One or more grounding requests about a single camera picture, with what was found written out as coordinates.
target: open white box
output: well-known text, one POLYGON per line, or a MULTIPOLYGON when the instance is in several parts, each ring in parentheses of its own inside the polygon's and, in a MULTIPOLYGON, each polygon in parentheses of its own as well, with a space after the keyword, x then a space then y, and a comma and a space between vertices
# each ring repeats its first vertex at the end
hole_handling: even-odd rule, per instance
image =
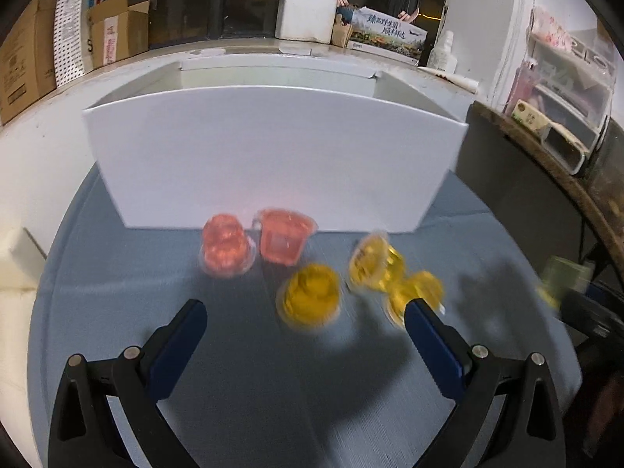
POLYGON ((393 77, 313 57, 175 62, 84 112, 92 150, 128 227, 252 226, 265 207, 323 231, 412 231, 466 125, 393 77))

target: silver screw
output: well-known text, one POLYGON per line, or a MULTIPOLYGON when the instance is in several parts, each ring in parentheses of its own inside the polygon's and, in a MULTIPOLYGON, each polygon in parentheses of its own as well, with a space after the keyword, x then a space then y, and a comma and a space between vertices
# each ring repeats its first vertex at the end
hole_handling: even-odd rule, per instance
POLYGON ((544 362, 546 362, 546 359, 544 359, 544 356, 538 352, 533 352, 531 354, 531 360, 537 365, 542 365, 544 364, 544 362))
POLYGON ((141 349, 138 346, 129 346, 124 350, 124 357, 126 359, 136 359, 141 353, 141 349))
POLYGON ((490 354, 490 351, 483 345, 475 345, 472 347, 472 353, 479 359, 485 359, 490 354))
POLYGON ((71 367, 77 366, 81 362, 82 362, 82 356, 80 354, 74 354, 67 360, 67 363, 71 367))

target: blue gripper pad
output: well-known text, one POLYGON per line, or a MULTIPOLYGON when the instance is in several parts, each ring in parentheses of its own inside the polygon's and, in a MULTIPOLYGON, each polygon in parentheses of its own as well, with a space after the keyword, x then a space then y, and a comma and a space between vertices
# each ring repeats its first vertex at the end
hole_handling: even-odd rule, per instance
POLYGON ((204 304, 195 300, 188 301, 171 323, 158 328, 145 344, 144 349, 149 346, 152 338, 156 339, 157 346, 159 341, 163 341, 147 368, 145 391, 154 403, 168 398, 173 392, 206 331, 207 323, 208 315, 204 304))
POLYGON ((438 329, 447 327, 427 303, 417 300, 411 301, 405 309, 405 328, 442 395, 455 402, 460 401, 466 391, 464 369, 438 332, 438 329), (424 308, 435 319, 430 319, 424 308))

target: jelly cup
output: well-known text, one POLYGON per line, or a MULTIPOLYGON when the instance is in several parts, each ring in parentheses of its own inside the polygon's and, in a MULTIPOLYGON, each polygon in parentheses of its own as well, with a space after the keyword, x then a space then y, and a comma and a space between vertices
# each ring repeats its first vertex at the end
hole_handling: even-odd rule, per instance
POLYGON ((420 271, 395 283, 388 292, 386 314, 399 327, 405 327, 405 307, 413 299, 423 299, 433 311, 444 314, 444 286, 429 271, 420 271))
POLYGON ((403 279, 405 260, 390 245, 385 232, 372 232, 358 243, 348 273, 347 284, 354 292, 363 288, 388 292, 393 283, 403 279))
POLYGON ((260 254, 267 262, 294 266, 317 226, 309 216, 286 209, 264 209, 256 216, 262 226, 260 254))
POLYGON ((340 279, 324 264, 308 264, 280 287, 276 307, 294 328, 319 328, 338 316, 340 279))
POLYGON ((249 270, 256 245, 232 214, 217 214, 204 225, 200 265, 216 278, 232 278, 249 270))

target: gray tablecloth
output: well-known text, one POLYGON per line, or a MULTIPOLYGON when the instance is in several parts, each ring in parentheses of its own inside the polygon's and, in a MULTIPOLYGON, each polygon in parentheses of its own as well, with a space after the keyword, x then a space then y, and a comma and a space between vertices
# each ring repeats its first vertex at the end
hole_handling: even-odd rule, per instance
MULTIPOLYGON (((303 261, 344 273, 362 234, 318 233, 303 261)), ((488 208, 452 173, 419 228, 392 236, 411 271, 428 269, 446 290, 444 321, 496 355, 543 353, 567 407, 581 383, 566 330, 537 298, 537 276, 488 208)), ((289 271, 258 260, 244 276, 211 279, 197 266, 198 231, 124 228, 97 168, 58 231, 30 325, 28 381, 37 446, 48 428, 67 357, 117 356, 143 344, 188 298, 202 300, 208 329, 165 418, 201 467, 408 467, 452 409, 380 300, 343 288, 341 314, 316 334, 275 313, 289 271)), ((116 399, 122 436, 148 466, 116 399)), ((485 448, 500 401, 466 466, 485 448)))

